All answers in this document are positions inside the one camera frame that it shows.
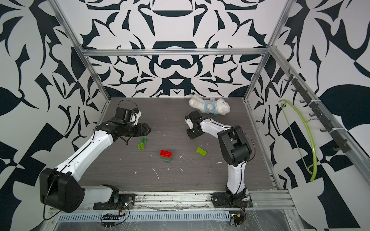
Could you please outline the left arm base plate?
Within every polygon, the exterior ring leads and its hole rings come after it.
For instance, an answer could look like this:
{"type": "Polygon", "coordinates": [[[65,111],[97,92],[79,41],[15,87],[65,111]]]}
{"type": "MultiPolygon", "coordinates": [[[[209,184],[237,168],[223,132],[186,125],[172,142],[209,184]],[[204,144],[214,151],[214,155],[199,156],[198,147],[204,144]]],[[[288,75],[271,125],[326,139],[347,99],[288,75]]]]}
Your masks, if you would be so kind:
{"type": "Polygon", "coordinates": [[[136,194],[134,193],[120,193],[111,196],[108,202],[95,203],[93,210],[122,210],[135,204],[136,194]]]}

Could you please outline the lime long lego brick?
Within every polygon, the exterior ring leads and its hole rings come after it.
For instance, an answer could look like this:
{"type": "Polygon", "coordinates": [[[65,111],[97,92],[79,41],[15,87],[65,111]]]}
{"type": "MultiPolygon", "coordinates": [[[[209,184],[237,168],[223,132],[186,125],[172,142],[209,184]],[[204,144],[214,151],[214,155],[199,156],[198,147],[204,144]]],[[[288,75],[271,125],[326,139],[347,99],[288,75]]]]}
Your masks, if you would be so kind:
{"type": "Polygon", "coordinates": [[[205,156],[207,155],[207,151],[205,151],[204,149],[202,149],[202,148],[200,148],[200,147],[198,147],[198,148],[196,149],[196,152],[197,152],[198,154],[200,154],[201,156],[203,156],[203,157],[205,157],[205,156]]]}

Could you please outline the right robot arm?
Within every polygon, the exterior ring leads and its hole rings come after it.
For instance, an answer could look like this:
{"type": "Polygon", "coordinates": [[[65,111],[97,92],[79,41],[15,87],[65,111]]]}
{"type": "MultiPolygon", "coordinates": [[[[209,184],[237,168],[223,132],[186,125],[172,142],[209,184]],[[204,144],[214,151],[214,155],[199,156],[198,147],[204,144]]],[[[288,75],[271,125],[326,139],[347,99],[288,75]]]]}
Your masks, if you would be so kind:
{"type": "Polygon", "coordinates": [[[201,116],[193,111],[185,116],[188,125],[187,134],[195,139],[205,133],[218,139],[221,154],[228,164],[228,180],[225,187],[225,198],[229,204],[245,198],[245,168],[252,153],[246,134],[239,125],[229,126],[219,123],[210,117],[201,116]]]}

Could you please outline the red lego brick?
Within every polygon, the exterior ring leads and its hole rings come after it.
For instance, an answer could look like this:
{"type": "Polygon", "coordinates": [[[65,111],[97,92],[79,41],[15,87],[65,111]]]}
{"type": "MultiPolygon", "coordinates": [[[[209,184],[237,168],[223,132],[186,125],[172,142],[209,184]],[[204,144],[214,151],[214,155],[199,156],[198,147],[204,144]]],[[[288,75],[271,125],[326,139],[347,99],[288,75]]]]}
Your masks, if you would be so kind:
{"type": "Polygon", "coordinates": [[[172,158],[172,152],[161,150],[160,157],[171,159],[172,158]]]}

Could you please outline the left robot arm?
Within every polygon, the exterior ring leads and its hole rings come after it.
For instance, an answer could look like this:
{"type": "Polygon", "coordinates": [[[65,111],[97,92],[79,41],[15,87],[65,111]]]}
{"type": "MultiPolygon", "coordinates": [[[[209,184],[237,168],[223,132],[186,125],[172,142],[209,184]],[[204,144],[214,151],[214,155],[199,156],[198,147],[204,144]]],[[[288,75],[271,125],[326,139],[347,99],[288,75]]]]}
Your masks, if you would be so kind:
{"type": "Polygon", "coordinates": [[[88,141],[67,160],[40,174],[40,201],[44,206],[72,213],[89,204],[117,207],[118,188],[110,185],[82,187],[79,184],[88,167],[117,139],[125,142],[132,137],[145,137],[151,132],[146,123],[139,123],[142,113],[138,108],[118,107],[110,120],[102,122],[88,141]]]}

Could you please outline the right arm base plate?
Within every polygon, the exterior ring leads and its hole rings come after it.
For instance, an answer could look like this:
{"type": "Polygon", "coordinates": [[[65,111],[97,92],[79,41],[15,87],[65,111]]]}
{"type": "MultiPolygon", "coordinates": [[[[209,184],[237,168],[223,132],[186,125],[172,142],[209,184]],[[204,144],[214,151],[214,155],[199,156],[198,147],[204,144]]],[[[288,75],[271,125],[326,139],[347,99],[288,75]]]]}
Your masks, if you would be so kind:
{"type": "Polygon", "coordinates": [[[213,193],[211,202],[215,207],[242,207],[252,208],[253,203],[248,191],[243,190],[237,194],[231,192],[213,193]]]}

